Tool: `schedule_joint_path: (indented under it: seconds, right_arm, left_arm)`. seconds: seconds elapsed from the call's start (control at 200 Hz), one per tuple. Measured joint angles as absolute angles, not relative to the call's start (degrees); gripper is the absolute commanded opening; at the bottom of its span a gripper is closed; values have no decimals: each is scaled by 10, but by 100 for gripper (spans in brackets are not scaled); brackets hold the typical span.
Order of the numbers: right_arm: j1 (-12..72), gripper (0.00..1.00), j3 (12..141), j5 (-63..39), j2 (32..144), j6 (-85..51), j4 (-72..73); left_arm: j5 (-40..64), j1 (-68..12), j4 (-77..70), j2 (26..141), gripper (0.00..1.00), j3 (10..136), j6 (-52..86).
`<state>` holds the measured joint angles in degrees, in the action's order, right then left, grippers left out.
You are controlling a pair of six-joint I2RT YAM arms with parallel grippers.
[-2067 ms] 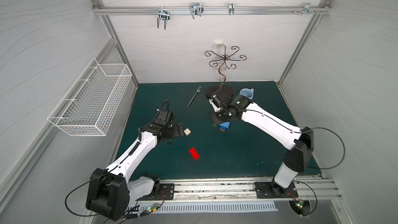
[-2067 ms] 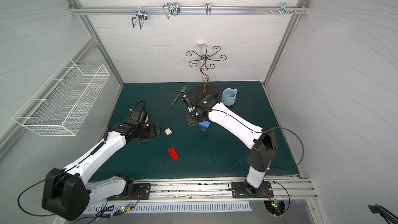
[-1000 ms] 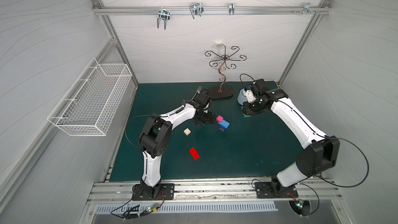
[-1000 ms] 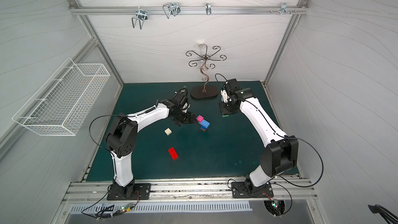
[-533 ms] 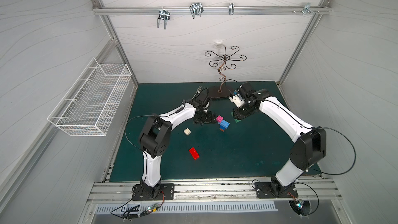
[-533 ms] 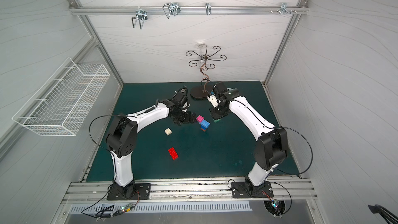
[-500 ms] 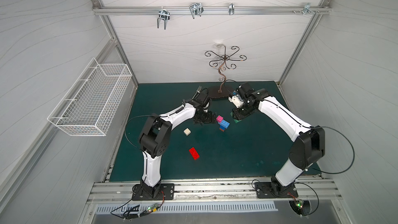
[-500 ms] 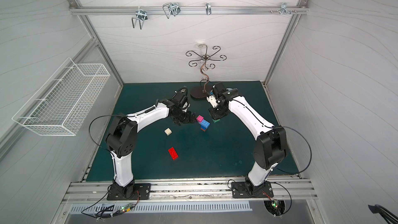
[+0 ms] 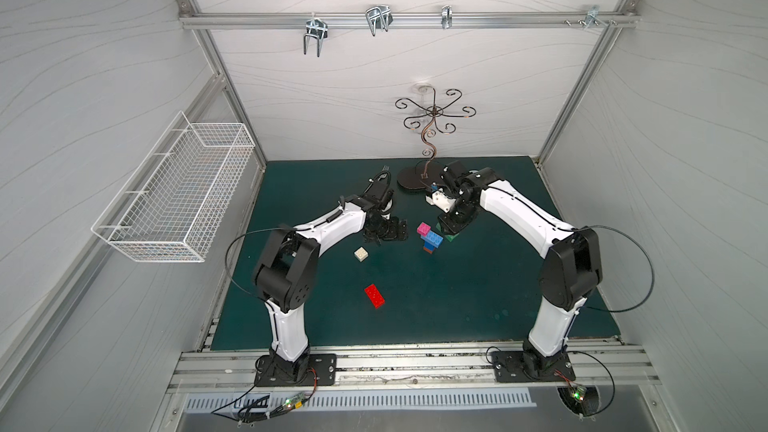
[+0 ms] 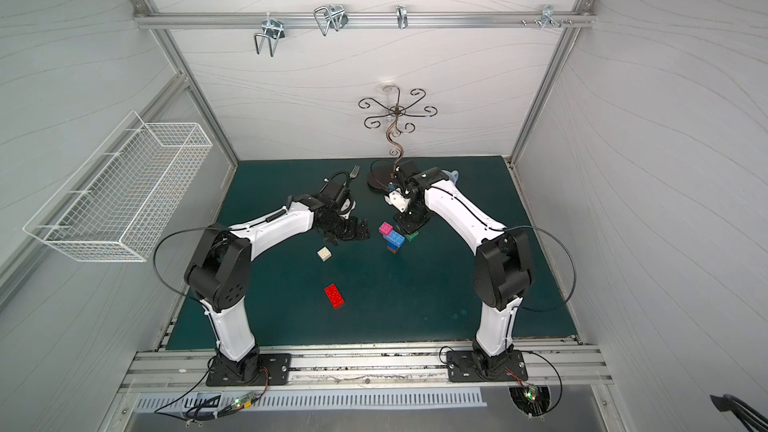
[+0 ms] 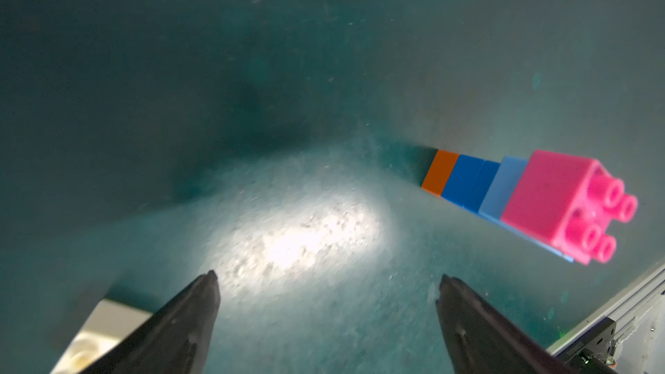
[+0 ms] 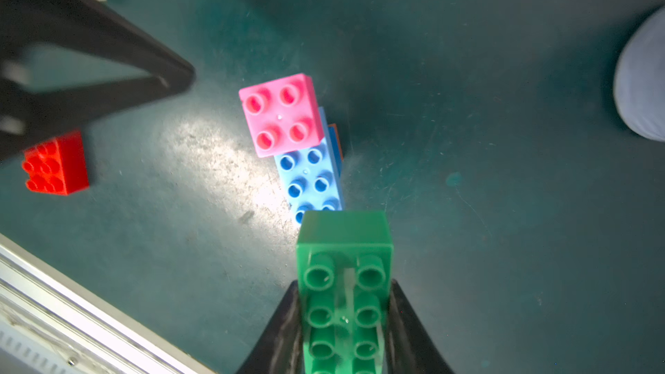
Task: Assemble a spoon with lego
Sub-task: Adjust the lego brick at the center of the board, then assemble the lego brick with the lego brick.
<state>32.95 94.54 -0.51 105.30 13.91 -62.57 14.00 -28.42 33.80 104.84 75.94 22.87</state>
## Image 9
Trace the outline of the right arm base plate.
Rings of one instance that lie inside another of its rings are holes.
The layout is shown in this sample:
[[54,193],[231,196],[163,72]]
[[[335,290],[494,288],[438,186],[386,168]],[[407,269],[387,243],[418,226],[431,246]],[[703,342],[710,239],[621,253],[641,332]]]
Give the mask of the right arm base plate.
[[498,383],[546,383],[575,381],[567,353],[540,357],[535,351],[494,350],[487,354]]

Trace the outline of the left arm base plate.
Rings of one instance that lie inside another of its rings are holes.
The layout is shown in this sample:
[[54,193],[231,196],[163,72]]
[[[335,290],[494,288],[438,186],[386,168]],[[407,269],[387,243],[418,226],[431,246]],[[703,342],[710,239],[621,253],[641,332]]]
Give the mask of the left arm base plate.
[[295,362],[277,354],[260,356],[255,362],[256,387],[313,387],[335,383],[337,356],[305,352]]

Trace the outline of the light blue long lego brick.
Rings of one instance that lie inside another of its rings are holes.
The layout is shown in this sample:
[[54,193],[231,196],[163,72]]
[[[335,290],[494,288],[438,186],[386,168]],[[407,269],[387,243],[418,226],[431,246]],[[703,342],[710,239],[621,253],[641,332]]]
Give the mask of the light blue long lego brick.
[[440,236],[439,234],[430,231],[426,236],[422,236],[422,240],[424,244],[432,245],[436,248],[438,248],[441,243],[443,242],[444,238]]

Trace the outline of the pink square lego brick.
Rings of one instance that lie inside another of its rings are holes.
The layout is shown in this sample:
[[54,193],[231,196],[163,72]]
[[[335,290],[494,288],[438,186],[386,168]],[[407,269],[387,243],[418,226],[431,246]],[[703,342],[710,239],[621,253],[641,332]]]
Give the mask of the pink square lego brick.
[[431,226],[426,224],[426,223],[424,223],[424,222],[422,222],[417,227],[417,233],[418,233],[419,236],[426,236],[430,231],[431,231]]

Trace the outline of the green long lego brick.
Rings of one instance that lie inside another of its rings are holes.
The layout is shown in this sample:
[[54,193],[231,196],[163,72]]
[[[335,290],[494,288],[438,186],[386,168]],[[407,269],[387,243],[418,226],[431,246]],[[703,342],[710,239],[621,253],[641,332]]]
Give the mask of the green long lego brick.
[[456,240],[456,239],[459,237],[459,235],[458,235],[458,234],[451,234],[451,233],[449,233],[448,231],[446,231],[446,230],[445,230],[445,229],[444,229],[444,228],[443,228],[443,227],[442,227],[440,224],[438,224],[438,225],[435,227],[435,230],[436,230],[436,232],[437,232],[439,235],[441,235],[442,237],[444,237],[444,238],[445,238],[446,240],[448,240],[449,242],[452,242],[452,241]]

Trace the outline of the cream square lego brick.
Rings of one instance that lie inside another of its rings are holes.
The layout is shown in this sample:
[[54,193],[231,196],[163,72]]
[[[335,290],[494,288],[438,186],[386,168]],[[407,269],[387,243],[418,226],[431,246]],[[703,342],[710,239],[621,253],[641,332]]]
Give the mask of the cream square lego brick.
[[359,262],[362,262],[369,257],[369,253],[365,248],[360,247],[354,252],[354,256]]

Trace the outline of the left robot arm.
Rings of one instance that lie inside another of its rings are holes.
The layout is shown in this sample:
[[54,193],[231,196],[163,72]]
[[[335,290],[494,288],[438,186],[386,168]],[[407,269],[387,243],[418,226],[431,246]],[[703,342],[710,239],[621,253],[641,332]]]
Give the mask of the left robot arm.
[[383,168],[360,194],[341,196],[330,212],[308,222],[267,230],[269,237],[253,272],[254,292],[267,308],[272,332],[269,353],[256,372],[279,371],[294,383],[310,368],[304,308],[316,282],[319,259],[345,238],[360,234],[366,243],[407,239],[407,221],[392,214],[391,173]]

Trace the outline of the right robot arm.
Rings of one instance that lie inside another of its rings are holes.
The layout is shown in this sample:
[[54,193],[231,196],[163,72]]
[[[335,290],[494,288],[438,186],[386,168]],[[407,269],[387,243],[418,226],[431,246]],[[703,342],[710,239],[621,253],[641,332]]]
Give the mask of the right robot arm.
[[459,161],[443,167],[442,183],[427,197],[441,211],[444,234],[456,236],[485,212],[525,240],[541,258],[541,297],[535,321],[511,355],[511,375],[533,381],[569,381],[568,338],[604,278],[599,226],[573,226],[528,199],[495,170],[471,170]]

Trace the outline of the red long lego brick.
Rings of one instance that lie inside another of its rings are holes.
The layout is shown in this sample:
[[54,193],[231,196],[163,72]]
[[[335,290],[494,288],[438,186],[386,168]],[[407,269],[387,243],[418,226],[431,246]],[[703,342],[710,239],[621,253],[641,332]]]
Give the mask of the red long lego brick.
[[364,289],[364,293],[375,309],[380,308],[386,303],[385,298],[375,284],[371,284]]

